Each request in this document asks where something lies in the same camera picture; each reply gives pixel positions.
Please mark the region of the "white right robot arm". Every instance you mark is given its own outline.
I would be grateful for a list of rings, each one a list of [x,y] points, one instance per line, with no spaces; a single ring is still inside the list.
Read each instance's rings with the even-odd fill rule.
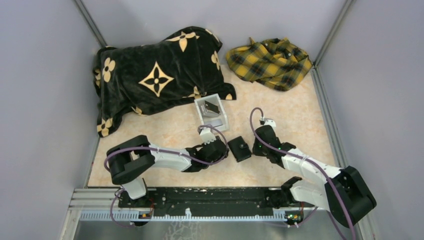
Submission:
[[[254,131],[253,153],[297,173],[281,186],[287,206],[306,202],[326,210],[342,226],[354,226],[377,206],[359,171],[320,162],[289,142],[280,142],[274,128],[263,125]]]

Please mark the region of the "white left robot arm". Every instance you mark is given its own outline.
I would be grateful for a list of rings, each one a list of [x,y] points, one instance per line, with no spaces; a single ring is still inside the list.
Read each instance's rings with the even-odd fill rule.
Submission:
[[[160,147],[139,135],[106,152],[104,166],[111,182],[122,186],[138,207],[149,203],[150,193],[141,175],[150,168],[165,168],[182,173],[197,173],[228,156],[228,145],[219,137],[209,143],[182,149]]]

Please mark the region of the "white plastic card tray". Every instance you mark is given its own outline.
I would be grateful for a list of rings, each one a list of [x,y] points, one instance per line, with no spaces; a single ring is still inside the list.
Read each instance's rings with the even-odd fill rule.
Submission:
[[[195,99],[194,104],[202,125],[211,125],[221,132],[230,129],[227,113],[217,93]]]

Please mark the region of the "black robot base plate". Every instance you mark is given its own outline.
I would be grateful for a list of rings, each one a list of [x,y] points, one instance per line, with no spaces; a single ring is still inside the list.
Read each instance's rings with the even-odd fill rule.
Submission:
[[[287,203],[280,187],[156,187],[147,195],[118,198],[120,208],[146,208],[154,217],[271,217],[275,211],[304,214],[309,203]]]

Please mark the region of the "black leather card holder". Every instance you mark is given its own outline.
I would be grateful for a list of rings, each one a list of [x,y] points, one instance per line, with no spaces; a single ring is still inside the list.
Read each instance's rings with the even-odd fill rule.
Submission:
[[[237,163],[252,157],[252,151],[242,136],[230,140],[228,146]]]

